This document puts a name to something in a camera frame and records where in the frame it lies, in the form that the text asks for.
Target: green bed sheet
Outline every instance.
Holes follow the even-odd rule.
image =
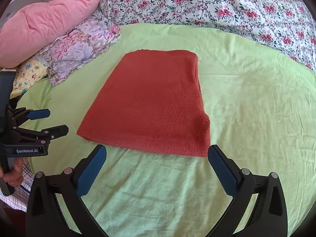
[[[65,82],[52,87],[42,80],[20,100],[19,106],[51,111],[48,119],[26,122],[25,127],[40,130],[66,124],[70,129],[66,137],[51,142],[48,156],[30,160],[32,170],[59,174],[89,155],[96,143],[76,131],[124,54],[139,49],[189,50],[198,55],[211,143],[240,168],[279,174],[290,235],[316,197],[312,71],[271,48],[211,28],[134,24],[121,31],[118,43]],[[107,160],[83,201],[110,236],[204,237],[230,203],[206,158],[106,148]],[[70,227],[77,229],[60,197],[59,201]],[[247,210],[239,229],[249,215]]]

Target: dark red fabric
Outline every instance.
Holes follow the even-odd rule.
[[[210,120],[203,109],[196,54],[138,50],[116,66],[77,134],[129,149],[206,157]]]

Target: pink pillow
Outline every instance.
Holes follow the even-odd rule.
[[[89,17],[100,0],[53,0],[20,9],[0,30],[0,67],[13,68]]]

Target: red fabric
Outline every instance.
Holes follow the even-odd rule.
[[[210,120],[203,109],[196,54],[138,50],[116,66],[77,134],[129,149],[206,157]]]

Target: plaid fabric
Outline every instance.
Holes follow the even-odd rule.
[[[31,186],[34,180],[34,175],[31,171],[28,158],[24,158],[23,164],[23,178],[24,181],[20,187],[15,188],[15,193],[9,197],[3,196],[0,191],[0,199],[7,203],[10,207],[15,210],[22,210],[26,212],[28,197],[30,195]]]

